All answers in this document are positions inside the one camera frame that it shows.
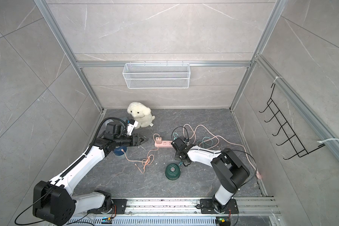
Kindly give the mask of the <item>pink usb wall charger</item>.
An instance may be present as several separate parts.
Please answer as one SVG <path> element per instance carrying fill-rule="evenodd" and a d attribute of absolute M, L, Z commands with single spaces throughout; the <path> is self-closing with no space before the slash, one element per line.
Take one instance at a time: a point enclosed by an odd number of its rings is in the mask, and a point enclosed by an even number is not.
<path fill-rule="evenodd" d="M 155 138 L 155 142 L 156 142 L 156 144 L 162 143 L 162 138 L 161 137 L 156 137 Z"/>

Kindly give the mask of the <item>blue cordless meat grinder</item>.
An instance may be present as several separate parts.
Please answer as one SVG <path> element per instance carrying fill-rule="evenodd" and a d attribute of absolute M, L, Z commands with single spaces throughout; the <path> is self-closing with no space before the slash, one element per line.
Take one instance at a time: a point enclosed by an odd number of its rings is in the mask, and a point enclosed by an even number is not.
<path fill-rule="evenodd" d="M 122 155 L 125 155 L 126 152 L 127 152 L 127 147 L 125 146 L 122 146 L 122 147 L 116 147 L 114 150 L 113 150 L 113 153 L 115 156 L 122 156 Z"/>

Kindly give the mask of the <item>green cordless meat grinder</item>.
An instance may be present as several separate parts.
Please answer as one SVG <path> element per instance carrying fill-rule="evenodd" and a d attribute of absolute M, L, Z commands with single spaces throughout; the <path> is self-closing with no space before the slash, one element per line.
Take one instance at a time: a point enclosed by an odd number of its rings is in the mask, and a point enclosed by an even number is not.
<path fill-rule="evenodd" d="M 180 168 L 177 164 L 171 163 L 165 169 L 165 176 L 169 180 L 177 180 L 180 177 Z"/>

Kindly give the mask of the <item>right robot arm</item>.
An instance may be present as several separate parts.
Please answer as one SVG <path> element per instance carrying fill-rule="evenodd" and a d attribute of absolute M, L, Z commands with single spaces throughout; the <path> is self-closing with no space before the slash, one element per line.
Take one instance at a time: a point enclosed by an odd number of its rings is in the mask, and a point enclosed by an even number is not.
<path fill-rule="evenodd" d="M 222 136 L 213 135 L 202 142 L 205 143 L 215 138 L 217 140 L 222 139 L 228 144 L 240 146 L 243 150 L 225 148 L 222 151 L 215 151 L 211 147 L 206 149 L 201 147 L 201 144 L 190 143 L 191 137 L 188 134 L 187 128 L 185 125 L 181 128 L 183 129 L 183 138 L 175 135 L 176 130 L 173 130 L 171 133 L 171 145 L 176 151 L 176 158 L 182 161 L 185 166 L 191 163 L 202 163 L 212 167 L 220 181 L 220 187 L 211 200 L 210 210 L 214 210 L 217 213 L 229 211 L 232 197 L 243 185 L 250 181 L 250 171 L 236 153 L 239 152 L 246 155 L 249 164 L 254 169 L 254 175 L 251 176 L 252 179 L 254 177 L 260 178 L 254 157 L 246 151 L 244 145 L 229 142 Z"/>

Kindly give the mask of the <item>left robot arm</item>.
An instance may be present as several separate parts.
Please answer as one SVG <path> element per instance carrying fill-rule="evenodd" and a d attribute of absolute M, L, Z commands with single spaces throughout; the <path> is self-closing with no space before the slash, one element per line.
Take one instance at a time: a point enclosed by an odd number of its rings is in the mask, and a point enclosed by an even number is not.
<path fill-rule="evenodd" d="M 138 147 L 148 138 L 133 130 L 136 120 L 116 117 L 105 118 L 98 126 L 85 152 L 70 166 L 48 182 L 40 181 L 34 187 L 34 202 L 29 206 L 39 222 L 56 226 L 66 224 L 78 213 L 107 214 L 115 212 L 112 195 L 96 190 L 90 194 L 74 196 L 73 191 L 88 172 L 118 147 Z"/>

